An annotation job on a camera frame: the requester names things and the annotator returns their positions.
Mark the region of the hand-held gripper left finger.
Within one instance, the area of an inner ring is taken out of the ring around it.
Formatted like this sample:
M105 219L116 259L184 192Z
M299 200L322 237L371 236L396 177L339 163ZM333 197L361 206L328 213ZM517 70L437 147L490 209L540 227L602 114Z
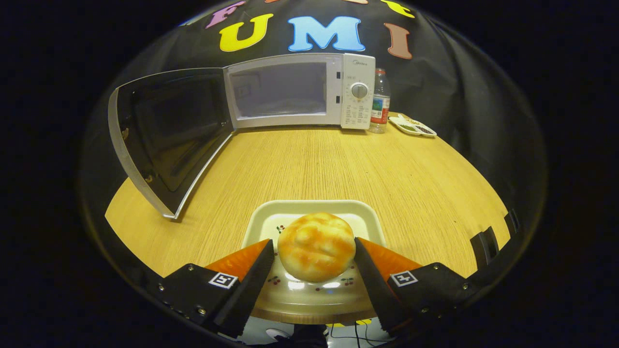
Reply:
M181 266L146 289L180 317L237 338L243 334L275 260L274 243L265 239L201 267Z

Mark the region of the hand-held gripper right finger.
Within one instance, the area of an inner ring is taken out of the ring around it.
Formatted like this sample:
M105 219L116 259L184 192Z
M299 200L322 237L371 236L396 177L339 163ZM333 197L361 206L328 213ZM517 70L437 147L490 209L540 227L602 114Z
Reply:
M354 262L381 328L391 336L418 334L469 305L482 286L442 263L422 266L357 237Z

